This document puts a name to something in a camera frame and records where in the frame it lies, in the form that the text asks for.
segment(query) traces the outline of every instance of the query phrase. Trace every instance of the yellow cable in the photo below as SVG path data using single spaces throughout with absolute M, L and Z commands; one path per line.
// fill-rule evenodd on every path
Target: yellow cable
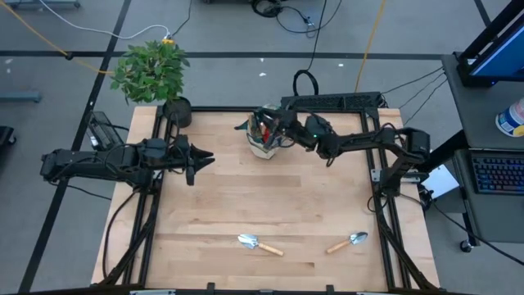
M 37 35 L 39 38 L 41 38 L 45 43 L 47 43 L 52 48 L 55 48 L 59 53 L 63 54 L 65 57 L 68 56 L 67 52 L 63 51 L 57 45 L 53 44 L 53 42 L 47 40 L 39 32 L 37 32 L 36 29 L 34 29 L 31 25 L 26 23 L 25 20 L 21 16 L 19 16 L 16 12 L 14 12 L 3 0 L 0 0 L 0 5 L 2 5 L 4 8 L 6 8 L 13 16 L 15 16 L 22 24 L 24 24 L 25 27 L 27 27 L 27 29 L 29 29 L 31 32 L 33 32 L 35 35 Z M 113 74 L 112 71 L 99 70 L 99 69 L 95 68 L 94 66 L 91 66 L 87 62 L 82 61 L 82 60 L 80 60 L 78 58 L 74 58 L 73 61 L 78 63 L 81 66 L 85 66 L 85 67 L 89 68 L 90 70 L 94 70 L 94 71 L 96 71 L 97 73 L 100 73 L 100 74 L 108 74 L 108 75 Z
M 355 92 L 358 92 L 359 90 L 360 76 L 362 75 L 364 64 L 366 63 L 366 59 L 368 58 L 368 52 L 369 52 L 369 49 L 371 49 L 371 43 L 373 42 L 373 37 L 375 37 L 375 31 L 377 30 L 378 23 L 380 22 L 380 19 L 382 18 L 382 13 L 384 12 L 385 5 L 386 5 L 386 0 L 382 0 L 382 3 L 380 4 L 380 8 L 378 9 L 377 19 L 375 20 L 375 24 L 373 24 L 373 30 L 371 31 L 371 35 L 369 35 L 368 46 L 366 47 L 366 51 L 364 53 L 364 59 L 362 60 L 362 65 L 360 65 L 359 75 L 357 75 L 357 83 L 355 85 Z

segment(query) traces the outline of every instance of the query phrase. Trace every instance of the flower pot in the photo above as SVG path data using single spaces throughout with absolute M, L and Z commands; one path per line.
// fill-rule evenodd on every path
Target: flower pot
M 165 102 L 162 106 L 162 113 L 167 119 L 171 116 L 173 125 L 176 125 L 178 121 L 180 128 L 188 127 L 191 124 L 191 103 L 186 98 L 179 97 L 177 100 Z

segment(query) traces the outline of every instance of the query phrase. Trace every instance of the gray floor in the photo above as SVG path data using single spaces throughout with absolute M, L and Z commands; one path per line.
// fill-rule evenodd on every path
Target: gray floor
M 258 17 L 245 1 L 216 0 L 204 5 L 194 0 L 192 18 L 177 36 L 177 43 L 189 52 L 310 52 L 313 40 L 283 31 L 276 21 Z M 508 0 L 483 0 L 491 18 Z M 75 24 L 113 30 L 123 0 L 83 1 L 84 7 L 60 9 Z M 291 0 L 317 21 L 320 0 Z M 163 24 L 172 30 L 185 19 L 189 1 L 133 0 L 122 35 L 148 25 Z M 327 16 L 337 1 L 329 1 Z M 339 14 L 324 29 L 319 52 L 364 52 L 368 34 L 380 0 L 343 0 Z M 20 14 L 44 36 L 66 50 L 103 51 L 109 37 L 81 32 L 64 25 L 45 11 L 22 10 Z M 292 14 L 282 21 L 302 29 Z M 48 50 L 18 20 L 0 9 L 0 51 Z M 473 0 L 390 0 L 373 43 L 375 53 L 451 53 L 464 49 L 483 28 Z M 163 37 L 161 29 L 151 30 L 130 41 L 119 41 L 116 50 Z M 96 68 L 101 58 L 85 58 Z M 111 67 L 116 59 L 111 60 Z M 308 65 L 306 59 L 191 59 L 186 72 L 184 95 L 194 105 L 262 105 L 292 95 L 291 82 L 296 70 Z M 360 60 L 315 60 L 321 93 L 354 90 Z M 369 60 L 361 79 L 360 91 L 387 90 L 419 77 L 440 66 L 438 61 Z M 18 143 L 0 170 L 0 293 L 16 292 L 36 243 L 54 189 L 38 175 L 40 156 L 55 148 L 70 147 L 96 73 L 61 57 L 0 58 L 2 91 L 34 89 L 44 99 L 34 103 L 0 104 L 0 124 L 16 128 Z M 398 107 L 425 82 L 399 89 L 386 96 L 391 107 Z M 299 81 L 301 93 L 310 93 L 306 80 Z M 402 109 L 406 120 L 431 92 Z M 106 79 L 96 108 L 115 124 L 128 125 L 133 106 L 127 106 L 120 93 L 109 90 Z M 447 84 L 411 120 L 409 125 L 431 134 L 437 147 L 460 129 L 458 115 Z M 74 184 L 96 193 L 111 195 L 114 184 L 75 179 Z M 102 237 L 109 202 L 68 190 L 33 284 L 33 290 L 82 287 L 89 284 Z M 438 212 L 427 214 L 427 227 L 436 258 L 441 285 L 448 290 L 481 294 L 520 294 L 524 288 L 524 269 L 504 259 L 488 247 L 470 254 L 458 248 L 463 232 Z M 524 246 L 498 244 L 505 251 L 524 258 Z

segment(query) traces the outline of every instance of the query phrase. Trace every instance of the trowel wooden handle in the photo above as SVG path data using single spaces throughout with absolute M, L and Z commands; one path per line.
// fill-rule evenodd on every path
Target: trowel wooden handle
M 271 252 L 271 253 L 273 253 L 275 255 L 284 256 L 284 252 L 278 250 L 277 248 L 273 248 L 271 246 L 268 246 L 268 245 L 266 245 L 264 243 L 259 243 L 259 247 L 264 249 L 265 251 Z
M 328 250 L 326 250 L 326 253 L 327 253 L 327 254 L 331 254 L 331 253 L 335 252 L 336 250 L 338 250 L 338 249 L 340 249 L 340 248 L 342 248 L 342 247 L 345 247 L 345 246 L 347 246 L 347 245 L 349 245 L 349 244 L 350 244 L 350 241 L 349 241 L 349 240 L 346 240 L 346 241 L 344 241 L 344 242 L 340 242 L 340 243 L 338 243 L 337 245 L 335 245 L 335 246 L 333 246 L 333 247 L 330 247 Z

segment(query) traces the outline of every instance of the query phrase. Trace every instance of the wooden tabletop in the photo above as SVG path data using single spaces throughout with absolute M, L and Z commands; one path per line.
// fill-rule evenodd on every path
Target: wooden tabletop
M 155 107 L 135 108 L 129 143 L 151 137 L 155 113 Z M 379 114 L 381 124 L 401 127 L 398 110 L 381 109 Z M 338 134 L 362 132 L 359 115 L 321 116 Z M 299 117 L 304 122 L 305 116 Z M 245 132 L 233 129 L 246 118 L 238 112 L 195 112 L 191 126 L 182 129 L 195 146 L 213 152 L 216 162 L 199 171 L 191 187 L 185 175 L 166 174 L 147 287 L 202 289 L 214 282 L 217 289 L 316 291 L 333 284 L 337 291 L 386 291 L 377 222 L 366 208 L 372 193 L 365 152 L 344 153 L 330 168 L 298 145 L 262 160 L 252 154 Z M 374 158 L 378 163 L 377 153 Z M 389 164 L 394 160 L 389 153 Z M 403 184 L 401 190 L 418 198 L 414 184 Z M 127 184 L 116 185 L 108 220 L 130 193 Z M 135 197 L 111 228 L 108 270 L 129 246 L 137 203 Z M 406 252 L 439 285 L 420 206 L 404 198 L 396 198 L 396 205 Z M 325 253 L 358 231 L 369 233 L 365 242 Z M 239 234 L 256 234 L 285 255 L 245 248 L 237 241 Z M 140 250 L 133 281 L 141 256 Z M 392 249 L 391 256 L 400 286 Z M 102 244 L 93 273 L 93 282 L 100 280 Z

